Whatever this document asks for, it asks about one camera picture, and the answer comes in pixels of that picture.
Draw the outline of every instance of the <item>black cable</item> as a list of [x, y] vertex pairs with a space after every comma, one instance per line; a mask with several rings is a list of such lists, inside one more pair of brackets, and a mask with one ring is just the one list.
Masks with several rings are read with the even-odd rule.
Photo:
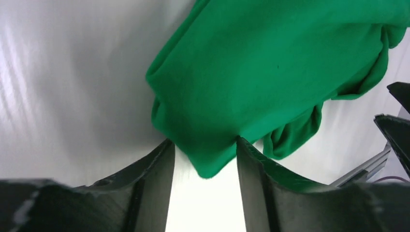
[[394, 175], [385, 176], [385, 177], [383, 177], [383, 178], [380, 178], [380, 179], [378, 179], [378, 180], [375, 180], [374, 183], [377, 183], [377, 182], [380, 182], [380, 181], [383, 181], [383, 180], [401, 180], [401, 181], [403, 181], [403, 182], [410, 183], [410, 181], [408, 181], [408, 180], [406, 180], [406, 179], [404, 179], [404, 178], [401, 178], [401, 177], [399, 177], [399, 176], [394, 176]]

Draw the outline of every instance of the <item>wire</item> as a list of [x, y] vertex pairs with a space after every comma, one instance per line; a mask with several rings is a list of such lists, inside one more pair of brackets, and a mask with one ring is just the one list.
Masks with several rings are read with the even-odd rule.
[[377, 182], [380, 182], [380, 181], [383, 181], [383, 180], [401, 180], [401, 181], [403, 181], [403, 182], [410, 183], [410, 181], [408, 181], [408, 180], [406, 180], [406, 179], [404, 179], [404, 178], [401, 178], [401, 177], [399, 177], [399, 176], [394, 176], [394, 175], [380, 178], [380, 179], [378, 179], [378, 180], [375, 180], [374, 183], [377, 183]]

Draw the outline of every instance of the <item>white surface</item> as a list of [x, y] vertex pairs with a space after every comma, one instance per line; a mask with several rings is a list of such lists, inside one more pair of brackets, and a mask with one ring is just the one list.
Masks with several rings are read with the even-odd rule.
[[[164, 138], [150, 123], [144, 74], [191, 0], [0, 0], [0, 178], [78, 186], [112, 174]], [[397, 115], [385, 88], [410, 81], [410, 35], [383, 81], [326, 102], [317, 135], [280, 163], [330, 183], [380, 152], [375, 114]], [[167, 231], [245, 231], [236, 164], [200, 179], [177, 153]]]

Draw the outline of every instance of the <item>folded cloth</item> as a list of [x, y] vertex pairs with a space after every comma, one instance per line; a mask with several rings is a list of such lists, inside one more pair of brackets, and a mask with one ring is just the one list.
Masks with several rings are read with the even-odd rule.
[[313, 136], [327, 99], [355, 99], [387, 69], [410, 0], [198, 0], [146, 74], [152, 123], [198, 174], [261, 138], [282, 159]]

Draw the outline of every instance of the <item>green fabric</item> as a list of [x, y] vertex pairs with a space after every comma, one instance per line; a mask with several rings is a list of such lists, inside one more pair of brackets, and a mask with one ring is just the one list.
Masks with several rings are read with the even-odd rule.
[[199, 0], [146, 74], [154, 126], [213, 177], [235, 137], [282, 159], [313, 136], [327, 99], [383, 77], [410, 0]]

